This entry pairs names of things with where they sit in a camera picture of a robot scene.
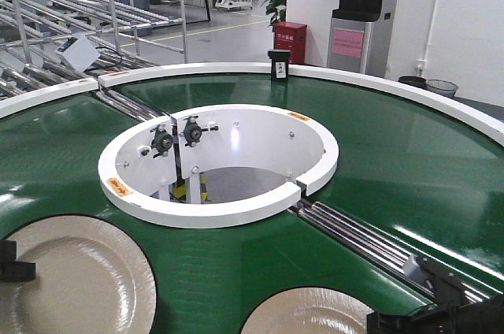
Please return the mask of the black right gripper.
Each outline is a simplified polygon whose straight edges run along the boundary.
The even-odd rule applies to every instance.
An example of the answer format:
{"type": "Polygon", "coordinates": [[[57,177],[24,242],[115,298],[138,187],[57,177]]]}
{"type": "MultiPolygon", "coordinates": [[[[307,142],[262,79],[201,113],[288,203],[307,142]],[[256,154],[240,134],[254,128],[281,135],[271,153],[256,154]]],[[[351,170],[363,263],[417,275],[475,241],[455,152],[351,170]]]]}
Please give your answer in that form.
{"type": "Polygon", "coordinates": [[[421,307],[415,314],[374,311],[366,317],[367,333],[502,333],[503,295],[465,306],[421,307]]]}

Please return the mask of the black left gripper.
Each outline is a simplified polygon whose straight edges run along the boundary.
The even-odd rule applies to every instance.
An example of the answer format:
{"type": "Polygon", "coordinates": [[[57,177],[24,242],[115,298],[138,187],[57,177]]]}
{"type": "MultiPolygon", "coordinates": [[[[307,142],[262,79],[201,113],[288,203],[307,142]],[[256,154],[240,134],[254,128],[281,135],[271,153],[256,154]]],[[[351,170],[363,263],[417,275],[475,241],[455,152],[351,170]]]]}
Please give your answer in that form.
{"type": "Polygon", "coordinates": [[[36,278],[36,264],[17,260],[17,242],[1,240],[1,282],[28,282],[36,278]]]}

